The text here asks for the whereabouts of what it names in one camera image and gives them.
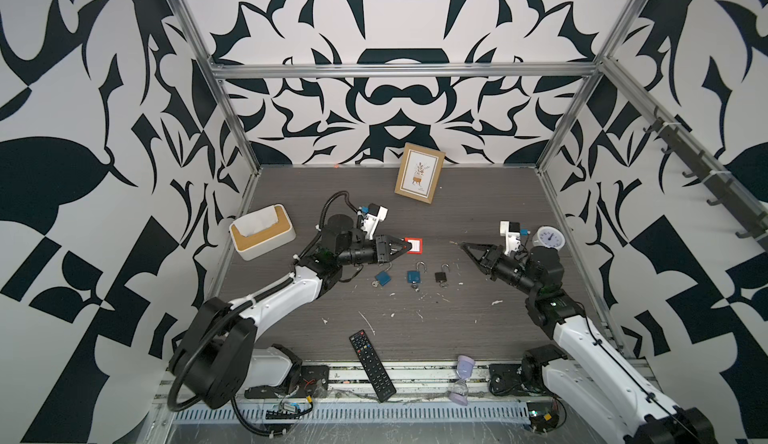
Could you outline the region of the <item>red padlock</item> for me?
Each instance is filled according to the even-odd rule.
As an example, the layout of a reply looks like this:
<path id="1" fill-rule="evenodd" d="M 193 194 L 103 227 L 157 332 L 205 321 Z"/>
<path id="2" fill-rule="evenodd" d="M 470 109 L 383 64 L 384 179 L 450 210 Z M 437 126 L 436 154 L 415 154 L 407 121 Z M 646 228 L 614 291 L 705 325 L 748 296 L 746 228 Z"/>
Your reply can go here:
<path id="1" fill-rule="evenodd" d="M 405 241 L 410 244 L 409 254 L 423 253 L 423 240 L 421 238 L 406 237 Z"/>

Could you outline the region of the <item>small black padlock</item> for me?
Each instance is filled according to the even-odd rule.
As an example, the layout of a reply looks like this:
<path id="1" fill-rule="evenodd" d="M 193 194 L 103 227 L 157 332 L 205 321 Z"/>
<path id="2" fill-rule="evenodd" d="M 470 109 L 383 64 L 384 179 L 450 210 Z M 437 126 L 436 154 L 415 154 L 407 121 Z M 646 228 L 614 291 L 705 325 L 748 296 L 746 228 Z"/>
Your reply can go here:
<path id="1" fill-rule="evenodd" d="M 434 274 L 435 281 L 441 288 L 445 288 L 449 285 L 448 283 L 449 273 L 450 273 L 450 265 L 448 263 L 443 263 L 440 266 L 440 269 L 435 272 Z"/>

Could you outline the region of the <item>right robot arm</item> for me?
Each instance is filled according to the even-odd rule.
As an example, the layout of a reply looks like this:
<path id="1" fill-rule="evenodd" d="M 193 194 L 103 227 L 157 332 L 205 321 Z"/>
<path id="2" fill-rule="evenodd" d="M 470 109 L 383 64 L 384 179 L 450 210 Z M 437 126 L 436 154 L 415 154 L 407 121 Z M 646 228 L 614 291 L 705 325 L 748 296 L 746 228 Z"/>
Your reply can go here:
<path id="1" fill-rule="evenodd" d="M 551 340 L 527 352 L 530 381 L 568 404 L 605 442 L 715 442 L 709 419 L 643 377 L 567 294 L 556 249 L 535 246 L 518 255 L 499 245 L 460 247 L 483 274 L 525 294 L 529 317 Z"/>

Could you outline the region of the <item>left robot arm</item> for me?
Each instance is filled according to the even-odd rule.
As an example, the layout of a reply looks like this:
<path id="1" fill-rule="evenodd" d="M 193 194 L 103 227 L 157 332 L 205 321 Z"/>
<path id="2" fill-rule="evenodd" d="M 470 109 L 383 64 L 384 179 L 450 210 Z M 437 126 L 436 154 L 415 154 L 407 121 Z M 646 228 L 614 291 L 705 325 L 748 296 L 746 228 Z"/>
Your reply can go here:
<path id="1" fill-rule="evenodd" d="M 258 349 L 256 341 L 294 310 L 330 291 L 346 267 L 389 264 L 411 248 L 405 239 L 374 234 L 363 216 L 332 216 L 295 256 L 288 274 L 245 297 L 214 297 L 202 304 L 168 366 L 174 376 L 168 408 L 180 412 L 204 402 L 217 409 L 251 388 L 294 392 L 301 359 L 283 345 Z"/>

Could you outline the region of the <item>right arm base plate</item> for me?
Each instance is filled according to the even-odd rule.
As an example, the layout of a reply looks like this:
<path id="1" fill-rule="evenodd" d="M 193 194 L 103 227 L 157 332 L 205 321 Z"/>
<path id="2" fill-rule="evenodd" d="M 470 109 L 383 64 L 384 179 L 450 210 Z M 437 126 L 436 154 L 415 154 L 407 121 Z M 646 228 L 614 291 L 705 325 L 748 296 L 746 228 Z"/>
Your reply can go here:
<path id="1" fill-rule="evenodd" d="M 532 362 L 490 364 L 489 392 L 496 397 L 549 396 L 555 397 L 544 383 L 544 366 Z"/>

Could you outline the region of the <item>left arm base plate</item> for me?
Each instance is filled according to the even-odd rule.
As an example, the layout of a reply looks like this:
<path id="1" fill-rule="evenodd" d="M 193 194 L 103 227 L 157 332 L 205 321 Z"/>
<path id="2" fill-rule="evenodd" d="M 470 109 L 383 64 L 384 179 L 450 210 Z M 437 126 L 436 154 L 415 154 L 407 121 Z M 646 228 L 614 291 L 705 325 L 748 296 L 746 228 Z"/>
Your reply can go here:
<path id="1" fill-rule="evenodd" d="M 306 365 L 289 371 L 278 386 L 251 386 L 245 389 L 246 399 L 277 399 L 279 397 L 305 398 L 320 397 L 328 389 L 330 367 L 328 365 Z"/>

